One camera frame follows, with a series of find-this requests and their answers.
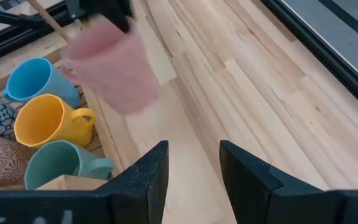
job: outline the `brown patterned mug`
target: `brown patterned mug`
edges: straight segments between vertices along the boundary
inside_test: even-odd
[[[15,141],[0,138],[0,186],[22,184],[34,150]]]

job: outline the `teal mug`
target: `teal mug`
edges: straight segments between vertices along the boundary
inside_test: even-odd
[[[114,168],[111,159],[100,158],[66,140],[42,146],[24,174],[26,190],[34,190],[63,174],[106,180]]]

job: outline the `wooden board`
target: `wooden board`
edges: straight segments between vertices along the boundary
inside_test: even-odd
[[[221,139],[324,190],[358,189],[358,101],[263,5],[141,0],[134,7],[160,99],[121,116],[83,91],[98,115],[97,150],[114,159],[114,175],[169,140],[163,223],[236,222],[220,174]],[[53,55],[27,50],[22,60]],[[13,68],[0,68],[0,79]]]
[[[106,182],[107,180],[61,175],[37,188],[37,190],[94,190]]]

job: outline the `black metal frame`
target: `black metal frame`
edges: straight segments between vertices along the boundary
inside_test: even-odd
[[[260,0],[358,99],[358,72],[280,0]]]
[[[75,19],[82,19],[92,13],[82,10],[79,2],[76,0],[60,2],[49,7],[47,12],[61,26],[71,24]],[[0,30],[0,57],[53,32],[53,29],[39,14],[33,16],[18,16],[0,12],[0,22],[13,25]]]

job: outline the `wooden stick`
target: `wooden stick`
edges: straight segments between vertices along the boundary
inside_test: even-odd
[[[65,39],[67,42],[70,41],[70,37],[66,34],[66,32],[63,30],[63,28],[53,19],[52,16],[37,2],[37,0],[27,0],[30,5],[37,10],[37,12],[45,19],[49,25],[55,29],[56,32],[60,34],[63,39]]]

